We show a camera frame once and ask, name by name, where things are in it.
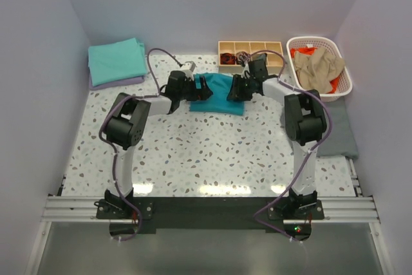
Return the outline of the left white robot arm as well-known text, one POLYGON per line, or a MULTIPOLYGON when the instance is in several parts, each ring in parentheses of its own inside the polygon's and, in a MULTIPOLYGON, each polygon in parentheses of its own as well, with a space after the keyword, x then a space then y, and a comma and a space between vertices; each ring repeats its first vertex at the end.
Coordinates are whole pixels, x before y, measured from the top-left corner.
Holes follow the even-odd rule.
POLYGON ((127 218, 133 212, 133 156, 148 117, 170 115, 181 101, 205 101, 212 95, 206 76, 194 76, 189 70, 172 71, 158 95, 117 95, 98 135, 113 148, 111 187, 104 193, 104 200, 118 218, 127 218))

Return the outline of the teal t shirt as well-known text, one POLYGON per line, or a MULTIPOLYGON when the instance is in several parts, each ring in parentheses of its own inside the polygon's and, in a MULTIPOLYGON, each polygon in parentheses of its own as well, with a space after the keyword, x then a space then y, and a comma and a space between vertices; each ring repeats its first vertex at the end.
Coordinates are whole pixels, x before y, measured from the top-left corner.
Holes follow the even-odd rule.
POLYGON ((195 75, 196 85, 200 85, 200 76, 205 77, 205 81, 213 92, 213 95, 206 101, 191 102, 190 112, 224 113, 229 115, 242 116, 244 114, 244 102, 227 100, 232 77, 220 73, 201 73, 195 75))

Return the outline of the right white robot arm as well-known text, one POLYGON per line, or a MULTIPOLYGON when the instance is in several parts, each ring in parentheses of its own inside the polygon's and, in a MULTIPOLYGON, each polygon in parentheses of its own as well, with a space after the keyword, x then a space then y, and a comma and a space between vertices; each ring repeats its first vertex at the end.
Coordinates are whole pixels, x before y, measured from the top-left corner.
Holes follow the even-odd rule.
POLYGON ((329 134, 324 104, 316 90, 299 90, 277 75, 271 77, 262 60, 250 61, 242 73, 233 76, 227 100, 250 101, 254 94, 282 103, 284 127, 294 152, 293 179, 270 206, 283 216, 300 219, 317 203, 317 148, 329 134))

